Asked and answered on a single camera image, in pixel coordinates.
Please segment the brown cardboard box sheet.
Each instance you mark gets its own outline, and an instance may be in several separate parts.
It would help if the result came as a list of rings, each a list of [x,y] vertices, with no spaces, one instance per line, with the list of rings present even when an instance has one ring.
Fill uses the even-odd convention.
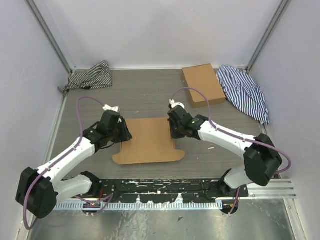
[[[185,157],[176,149],[167,117],[128,119],[126,124],[132,139],[121,143],[119,153],[112,156],[116,164],[168,163]]]

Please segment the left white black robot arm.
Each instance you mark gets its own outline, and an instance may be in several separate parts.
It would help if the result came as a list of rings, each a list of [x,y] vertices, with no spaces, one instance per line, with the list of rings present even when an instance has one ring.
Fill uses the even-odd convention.
[[[70,147],[46,164],[36,169],[27,167],[21,173],[15,200],[35,217],[45,218],[57,204],[70,198],[86,195],[93,199],[100,195],[101,180],[88,171],[64,178],[99,150],[133,138],[118,106],[106,104],[102,109],[100,121],[85,129]]]

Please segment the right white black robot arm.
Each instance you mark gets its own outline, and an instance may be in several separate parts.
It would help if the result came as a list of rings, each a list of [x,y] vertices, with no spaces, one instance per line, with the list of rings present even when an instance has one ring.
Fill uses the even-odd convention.
[[[247,184],[267,186],[283,163],[273,142],[263,133],[259,136],[240,134],[212,123],[208,117],[192,117],[182,103],[172,99],[167,114],[173,139],[187,137],[212,143],[243,159],[241,167],[227,170],[217,183],[217,191],[225,197],[232,197],[239,187]]]

